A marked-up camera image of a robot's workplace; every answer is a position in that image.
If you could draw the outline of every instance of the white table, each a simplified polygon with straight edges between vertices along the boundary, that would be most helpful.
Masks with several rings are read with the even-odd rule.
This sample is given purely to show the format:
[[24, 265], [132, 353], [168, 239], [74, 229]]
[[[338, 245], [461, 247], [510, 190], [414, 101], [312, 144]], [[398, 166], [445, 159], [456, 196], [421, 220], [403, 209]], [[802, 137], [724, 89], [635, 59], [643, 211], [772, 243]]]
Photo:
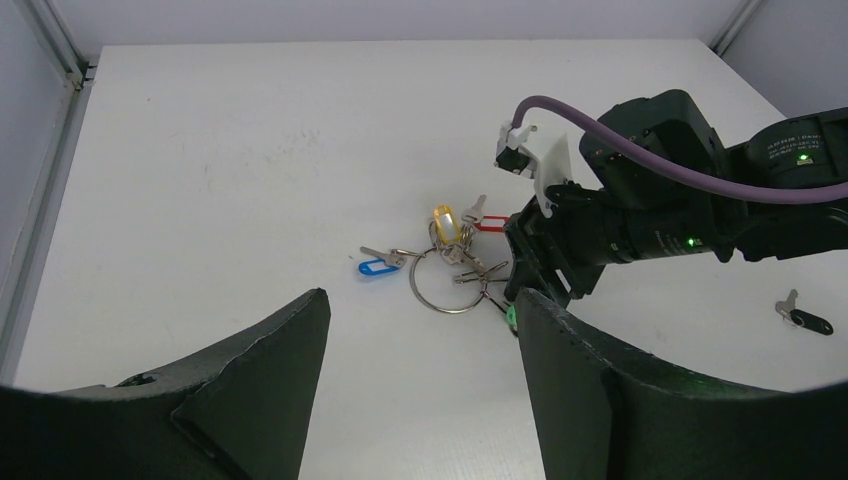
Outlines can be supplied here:
[[[598, 116], [681, 88], [726, 145], [782, 118], [696, 41], [107, 47], [96, 82], [16, 385], [115, 384], [321, 286], [333, 317], [306, 479], [543, 476], [518, 344], [498, 312], [441, 315], [405, 272], [366, 281], [355, 269], [360, 245], [425, 248], [438, 204], [461, 210], [486, 193], [488, 213], [510, 214], [526, 203], [532, 182], [492, 167], [518, 101], [547, 94]], [[576, 179], [599, 186], [581, 132], [530, 118], [561, 125]], [[509, 256], [496, 235], [475, 249], [489, 263]], [[616, 266], [570, 310], [694, 370], [806, 388], [848, 376], [846, 264], [831, 253]], [[422, 263], [425, 293], [472, 297], [445, 268]], [[772, 306], [790, 288], [833, 337], [782, 323]]]

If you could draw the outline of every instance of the black key fob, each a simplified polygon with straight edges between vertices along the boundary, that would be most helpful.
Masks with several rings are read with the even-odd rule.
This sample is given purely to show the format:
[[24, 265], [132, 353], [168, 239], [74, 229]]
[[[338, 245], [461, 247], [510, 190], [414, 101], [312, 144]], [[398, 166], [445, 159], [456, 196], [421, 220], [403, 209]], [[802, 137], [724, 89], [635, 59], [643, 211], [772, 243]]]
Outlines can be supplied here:
[[796, 308], [789, 312], [789, 316], [792, 318], [792, 323], [799, 327], [812, 330], [816, 333], [821, 333], [822, 335], [833, 335], [833, 325], [831, 325], [827, 320], [817, 317], [812, 313], [807, 313]]

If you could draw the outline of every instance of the yellow key tag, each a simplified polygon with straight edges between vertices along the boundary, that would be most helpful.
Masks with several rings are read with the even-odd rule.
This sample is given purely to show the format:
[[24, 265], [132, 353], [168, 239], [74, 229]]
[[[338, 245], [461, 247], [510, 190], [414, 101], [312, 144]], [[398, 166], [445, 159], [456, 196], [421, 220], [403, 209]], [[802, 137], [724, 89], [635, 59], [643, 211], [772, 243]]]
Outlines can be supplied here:
[[436, 221], [436, 231], [445, 245], [456, 243], [460, 239], [462, 229], [456, 224], [453, 210], [447, 205], [439, 205], [433, 210], [433, 220]]

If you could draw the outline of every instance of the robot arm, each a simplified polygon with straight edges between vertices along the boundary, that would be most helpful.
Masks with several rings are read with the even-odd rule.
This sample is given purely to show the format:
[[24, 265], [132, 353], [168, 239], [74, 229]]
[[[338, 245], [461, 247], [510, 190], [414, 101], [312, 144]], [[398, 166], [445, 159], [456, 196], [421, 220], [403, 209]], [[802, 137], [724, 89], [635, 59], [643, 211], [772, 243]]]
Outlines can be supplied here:
[[[785, 120], [730, 148], [680, 90], [617, 105], [599, 123], [617, 138], [580, 141], [597, 191], [572, 181], [564, 138], [515, 121], [502, 129], [496, 165], [536, 180], [535, 198], [506, 225], [507, 298], [528, 286], [564, 305], [591, 294], [608, 264], [848, 248], [848, 109]], [[644, 161], [645, 150], [662, 164]]]

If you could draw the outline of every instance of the small metal ring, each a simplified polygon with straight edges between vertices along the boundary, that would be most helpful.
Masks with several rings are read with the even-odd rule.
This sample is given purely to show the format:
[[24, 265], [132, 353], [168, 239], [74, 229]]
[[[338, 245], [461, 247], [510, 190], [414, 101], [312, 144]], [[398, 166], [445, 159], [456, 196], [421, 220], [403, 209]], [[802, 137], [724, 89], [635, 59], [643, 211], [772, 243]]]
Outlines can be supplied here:
[[463, 223], [460, 230], [460, 241], [462, 248], [468, 250], [471, 248], [471, 242], [474, 241], [474, 235], [477, 233], [477, 227], [473, 223]]
[[431, 310], [435, 310], [437, 312], [447, 313], [448, 315], [457, 315], [457, 314], [460, 314], [460, 313], [465, 313], [465, 312], [470, 311], [471, 309], [473, 309], [477, 305], [479, 305], [480, 302], [483, 301], [483, 298], [485, 298], [485, 293], [483, 293], [485, 291], [485, 288], [486, 288], [485, 284], [483, 284], [483, 289], [480, 290], [480, 294], [477, 296], [477, 299], [474, 300], [474, 303], [472, 303], [471, 305], [468, 305], [467, 307], [464, 307], [464, 308], [442, 308], [442, 307], [438, 307], [436, 305], [433, 305], [429, 301], [427, 301], [427, 299], [424, 298], [421, 295], [421, 292], [418, 290], [418, 285], [415, 283], [415, 269], [418, 268], [418, 262], [421, 261], [422, 258], [426, 258], [427, 254], [433, 253], [435, 251], [436, 251], [436, 247], [431, 247], [431, 248], [425, 250], [424, 252], [422, 252], [422, 254], [424, 256], [423, 257], [415, 257], [415, 259], [412, 260], [412, 264], [409, 266], [409, 286], [410, 286], [410, 288], [412, 288], [412, 293], [415, 295], [415, 298], [417, 298], [418, 301], [423, 303], [424, 306], [426, 306], [427, 308], [429, 308]]
[[439, 233], [436, 231], [435, 220], [430, 222], [429, 231], [430, 231], [430, 242], [433, 244], [433, 248], [435, 248], [436, 250], [443, 250], [445, 248], [445, 243], [442, 242], [442, 237], [440, 237]]

